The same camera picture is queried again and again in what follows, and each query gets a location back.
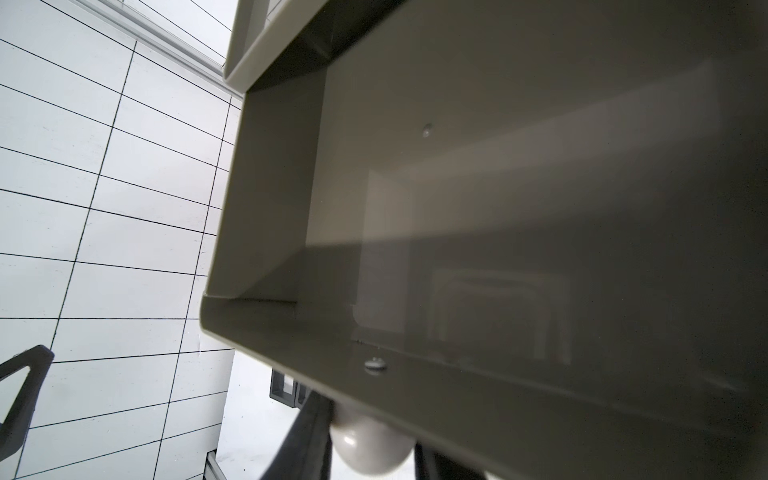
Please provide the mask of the three-drawer storage cabinet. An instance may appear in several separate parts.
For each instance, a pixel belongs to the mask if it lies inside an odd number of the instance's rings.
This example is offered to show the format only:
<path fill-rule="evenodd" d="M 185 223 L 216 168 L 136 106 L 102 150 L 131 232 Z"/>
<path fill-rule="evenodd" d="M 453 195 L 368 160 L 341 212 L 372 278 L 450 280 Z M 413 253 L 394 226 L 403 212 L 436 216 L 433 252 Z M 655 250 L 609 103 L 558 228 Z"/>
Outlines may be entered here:
<path fill-rule="evenodd" d="M 763 1 L 238 4 L 200 324 L 418 478 L 767 475 Z"/>

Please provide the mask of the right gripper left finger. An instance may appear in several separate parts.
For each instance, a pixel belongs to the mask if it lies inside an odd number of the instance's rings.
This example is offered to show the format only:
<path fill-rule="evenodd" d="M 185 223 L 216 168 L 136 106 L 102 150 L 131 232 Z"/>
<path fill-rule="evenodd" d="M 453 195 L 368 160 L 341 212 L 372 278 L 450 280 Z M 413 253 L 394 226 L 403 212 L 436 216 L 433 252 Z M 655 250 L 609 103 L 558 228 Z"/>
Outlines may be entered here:
<path fill-rule="evenodd" d="M 25 368 L 29 369 L 1 422 L 1 460 L 9 458 L 22 447 L 54 358 L 54 353 L 48 347 L 36 345 L 1 364 L 1 381 Z"/>

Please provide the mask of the black brooch box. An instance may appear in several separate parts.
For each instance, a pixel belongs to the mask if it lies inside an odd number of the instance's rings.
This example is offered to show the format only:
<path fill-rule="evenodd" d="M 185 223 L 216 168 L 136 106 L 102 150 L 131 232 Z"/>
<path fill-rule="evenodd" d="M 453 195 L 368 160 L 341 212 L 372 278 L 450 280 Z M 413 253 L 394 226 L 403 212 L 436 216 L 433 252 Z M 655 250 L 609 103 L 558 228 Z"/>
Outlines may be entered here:
<path fill-rule="evenodd" d="M 301 409 L 310 390 L 293 377 L 277 370 L 271 371 L 269 397 L 289 408 Z"/>

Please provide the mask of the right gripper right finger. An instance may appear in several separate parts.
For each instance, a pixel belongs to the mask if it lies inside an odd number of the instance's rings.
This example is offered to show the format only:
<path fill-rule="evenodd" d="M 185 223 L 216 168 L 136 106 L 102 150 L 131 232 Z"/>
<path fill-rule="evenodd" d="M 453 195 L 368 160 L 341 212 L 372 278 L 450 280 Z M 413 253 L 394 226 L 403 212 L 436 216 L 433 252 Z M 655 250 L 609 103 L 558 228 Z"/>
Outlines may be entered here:
<path fill-rule="evenodd" d="M 332 414 L 333 402 L 312 391 L 261 479 L 328 480 Z"/>

